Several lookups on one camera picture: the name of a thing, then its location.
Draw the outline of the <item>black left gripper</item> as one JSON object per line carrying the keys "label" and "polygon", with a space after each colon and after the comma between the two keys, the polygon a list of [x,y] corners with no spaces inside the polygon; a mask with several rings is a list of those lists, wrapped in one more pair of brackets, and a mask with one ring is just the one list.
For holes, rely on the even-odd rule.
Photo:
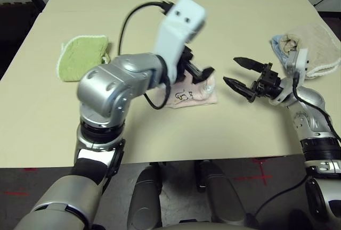
{"label": "black left gripper", "polygon": [[192,76],[192,83],[198,84],[207,80],[215,71],[214,68],[208,67],[200,71],[192,62],[192,50],[187,46],[184,47],[177,64],[176,83],[182,82],[185,79],[185,71]]}

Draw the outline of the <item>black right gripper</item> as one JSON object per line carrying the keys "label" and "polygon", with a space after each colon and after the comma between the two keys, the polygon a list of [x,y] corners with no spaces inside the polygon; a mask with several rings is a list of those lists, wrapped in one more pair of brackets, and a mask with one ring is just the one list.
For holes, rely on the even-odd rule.
{"label": "black right gripper", "polygon": [[248,88],[244,83],[223,77],[224,82],[235,92],[245,97],[248,102],[254,102],[256,97],[268,97],[275,99],[283,90],[280,87],[281,79],[278,73],[272,71],[272,63],[263,64],[247,57],[234,57],[233,60],[241,67],[259,72],[260,77],[254,81],[251,88]]}

